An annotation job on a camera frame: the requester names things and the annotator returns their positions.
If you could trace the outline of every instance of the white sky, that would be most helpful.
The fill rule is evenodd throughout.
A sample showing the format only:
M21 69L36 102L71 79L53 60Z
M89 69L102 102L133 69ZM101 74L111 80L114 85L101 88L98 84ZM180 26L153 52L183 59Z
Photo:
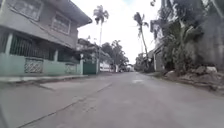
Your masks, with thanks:
M135 63L135 58L142 52L142 41L138 38L137 23L133 20L136 12L145 14L145 21L150 22L157 16L160 3L156 3L155 7L151 7L151 0L72 0L79 8L85 12L93 23L79 28L79 38L87 38L90 36L92 40L96 38L99 44L100 27L96 25L93 17L93 10L97 5L103 5L104 9L109 12L109 19L103 25L102 44L111 43L113 40L121 40L120 44L130 63ZM150 28L144 28L144 36L148 50L154 48L153 34Z

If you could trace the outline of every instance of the roof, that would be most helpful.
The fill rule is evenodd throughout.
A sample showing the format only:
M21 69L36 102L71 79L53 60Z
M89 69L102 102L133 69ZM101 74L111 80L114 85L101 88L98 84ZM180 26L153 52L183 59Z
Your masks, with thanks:
M44 0L55 8L59 9L62 13L68 16L71 20L78 23L78 27L92 23L92 19L88 17L78 6L71 0Z

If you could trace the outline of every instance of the concrete curb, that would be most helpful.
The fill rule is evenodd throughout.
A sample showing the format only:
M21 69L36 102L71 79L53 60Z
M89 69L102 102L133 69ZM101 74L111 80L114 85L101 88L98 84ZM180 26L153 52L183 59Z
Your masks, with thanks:
M72 75L72 76L43 76L43 77L0 77L2 83L26 83L26 82L53 82L61 80L70 80L77 78L85 78L86 75Z

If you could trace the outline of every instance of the gate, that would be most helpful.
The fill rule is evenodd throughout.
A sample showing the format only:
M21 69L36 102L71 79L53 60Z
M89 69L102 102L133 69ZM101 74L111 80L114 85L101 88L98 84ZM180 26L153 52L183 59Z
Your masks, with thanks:
M85 61L83 62L83 75L96 74L96 62Z

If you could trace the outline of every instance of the green wall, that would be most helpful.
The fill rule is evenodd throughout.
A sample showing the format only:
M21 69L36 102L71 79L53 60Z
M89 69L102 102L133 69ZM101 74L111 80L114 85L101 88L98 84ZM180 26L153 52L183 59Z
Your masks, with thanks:
M0 53L0 76L38 76L38 75L80 75L80 64L75 65L75 72L66 74L66 65L62 62L44 60L43 73L25 73L25 57Z

